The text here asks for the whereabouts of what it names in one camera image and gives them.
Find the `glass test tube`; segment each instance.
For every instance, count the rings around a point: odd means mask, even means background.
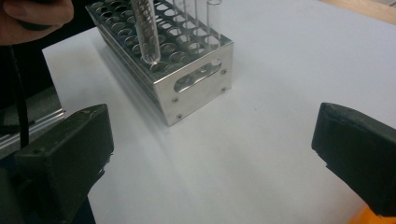
[[[207,0],[207,21],[206,31],[207,38],[205,40],[208,49],[214,50],[219,48],[221,39],[220,29],[220,5],[222,0]]]
[[[143,61],[156,64],[161,59],[161,52],[152,0],[131,0],[131,6]]]

